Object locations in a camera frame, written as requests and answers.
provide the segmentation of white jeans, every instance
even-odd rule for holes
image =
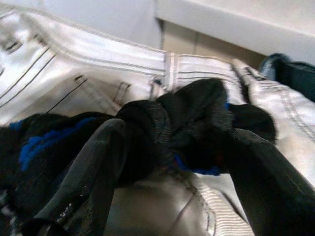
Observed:
[[[218,58],[178,55],[113,38],[38,10],[12,8],[0,3],[1,125],[34,113],[73,116],[98,111],[114,115],[130,101],[155,99],[203,78],[220,79],[227,90],[228,102],[240,105],[245,104],[241,94],[241,81],[244,80],[249,86],[252,104],[267,111],[274,119],[278,149],[315,185],[315,121],[312,118],[315,104],[300,93],[277,82],[257,80],[261,75],[240,61],[232,65]],[[176,221],[177,225],[168,225],[173,218],[167,222],[153,218],[157,225],[163,225],[164,230],[181,229],[181,224],[185,223],[186,230],[180,230],[181,235],[183,232],[195,235],[204,228],[207,228],[204,234],[198,235],[213,235],[215,230],[209,228],[209,220],[206,220],[209,215],[201,214],[205,219],[197,224],[189,220],[189,211],[182,214],[184,209],[195,210],[195,214],[203,211],[204,207],[199,205],[203,199],[217,216],[215,235],[252,235],[230,176],[218,177],[213,185],[215,181],[202,177],[196,179],[197,175],[187,177],[193,190],[182,183],[174,183],[172,175],[159,176],[161,186],[153,185],[155,191],[149,188],[148,194],[167,193],[164,195],[166,201],[173,204],[168,205],[168,210],[175,210],[174,219],[180,219]],[[151,186],[148,183],[157,182],[155,175],[152,178],[152,182],[144,180],[139,185]],[[171,201],[176,197],[171,191],[172,186],[186,191],[188,195],[183,201]],[[143,192],[137,193],[135,188],[132,186],[126,191],[135,191],[135,196],[141,198]],[[123,201],[119,195],[119,192],[115,193],[114,204]],[[224,210],[211,206],[212,203],[222,206],[218,196],[226,200]]]

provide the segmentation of white fabric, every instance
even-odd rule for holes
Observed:
[[[150,47],[161,46],[155,0],[1,0],[37,8],[115,37]]]
[[[249,88],[251,103],[273,118],[278,150],[315,186],[315,103],[278,82],[257,80],[263,76],[239,60],[234,68]]]
[[[0,4],[0,14],[0,26],[7,32],[0,40],[11,37],[19,42],[14,44],[19,47],[12,47],[10,51],[0,49],[0,65],[3,67],[0,75],[0,125],[8,125],[38,112],[73,116],[86,111],[99,111],[114,115],[127,102],[155,99],[167,91],[176,91],[203,78],[220,79],[227,89],[228,102],[245,104],[240,89],[241,77],[250,85],[253,103],[267,110],[275,119],[279,130],[278,148],[304,176],[309,178],[309,181],[314,183],[312,181],[314,168],[309,169],[306,166],[299,168],[300,161],[294,161],[294,157],[305,160],[315,153],[314,144],[310,143],[310,135],[314,130],[314,122],[310,115],[315,107],[301,94],[288,87],[277,82],[257,82],[251,77],[247,79],[247,76],[244,76],[246,66],[242,64],[232,67],[231,64],[217,58],[178,55],[125,42],[38,10]],[[284,92],[285,102],[288,100],[286,97],[288,93],[294,96],[289,102],[292,104],[291,110],[293,108],[299,111],[297,122],[295,121],[297,112],[293,113],[291,110],[288,112],[288,107],[283,105]],[[305,143],[310,145],[297,145],[298,138],[304,138]],[[302,157],[299,152],[304,152],[308,156]],[[208,201],[207,207],[220,211],[210,206],[211,202],[220,196],[219,192],[200,187],[199,182],[193,179],[187,178],[187,181],[195,184],[197,193],[205,202]],[[168,184],[162,186],[170,194],[171,186]],[[222,212],[223,218],[220,222],[225,220],[229,222],[232,217],[231,221],[244,229],[240,230],[238,235],[252,235],[248,234],[245,220],[237,214],[226,214],[230,211],[228,209],[232,209],[229,205],[239,208],[239,202],[233,200],[236,198],[235,191],[229,188],[224,193],[231,202],[226,204],[224,199],[220,202],[226,204],[224,205],[226,211]],[[195,206],[192,209],[198,212],[202,205],[197,200],[202,198],[191,199],[192,203],[189,205]],[[185,208],[188,202],[183,205],[182,203],[173,201],[173,207],[179,207],[183,210],[179,212],[186,212],[186,217],[189,217],[190,211],[186,211]],[[173,228],[174,231],[171,233],[185,235],[183,232],[187,232],[186,235],[193,235],[192,229],[196,222],[189,220],[180,222],[185,224],[179,224],[180,227]],[[202,230],[204,232],[204,224],[200,226],[196,232]],[[232,235],[229,224],[226,225],[227,228],[222,224],[215,227],[219,227],[220,230],[215,229],[214,235]]]

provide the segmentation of black fabric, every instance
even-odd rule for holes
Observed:
[[[301,61],[292,61],[285,54],[272,54],[262,63],[266,76],[299,91],[315,102],[315,66]]]
[[[71,235],[101,234],[114,187],[145,178],[179,154],[190,169],[208,170],[225,160],[257,235],[290,235],[285,227],[293,221],[305,225],[300,234],[292,230],[296,235],[312,233],[307,224],[315,215],[314,192],[268,142],[276,136],[272,119],[252,105],[228,105],[219,80],[196,81],[156,102],[126,104],[116,116],[126,123],[120,138],[112,134],[120,121],[110,118],[34,115],[0,130],[0,184],[11,191],[22,221],[37,214],[67,224]],[[45,139],[47,134],[58,138]],[[21,163],[25,145],[38,137],[29,150],[35,155]],[[1,222],[1,232],[5,227]]]
[[[190,169],[217,164],[224,132],[231,129],[226,91],[219,80],[199,80],[157,99],[169,114],[169,146]]]
[[[34,216],[44,207],[49,200],[47,193],[54,187],[53,180],[69,165],[97,127],[110,117],[100,113],[85,113],[72,118],[34,115],[21,122],[17,130],[0,129],[0,188],[14,196],[15,211],[20,220]],[[73,127],[85,118],[94,119],[39,151],[30,160],[27,169],[21,170],[20,154],[31,137],[43,137],[52,130]],[[4,228],[7,227],[2,221],[0,230]]]
[[[269,142],[275,143],[276,129],[268,113],[250,104],[230,104],[229,110],[233,114],[233,128],[249,130]]]
[[[275,146],[247,130],[230,131],[224,145],[255,235],[315,235],[315,191]]]
[[[172,162],[168,149],[170,120],[162,106],[151,101],[130,102],[116,117],[126,121],[131,137],[119,186],[142,179],[154,168]]]

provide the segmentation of laundry pile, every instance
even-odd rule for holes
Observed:
[[[264,76],[0,7],[1,235],[315,235],[313,91],[285,56]]]

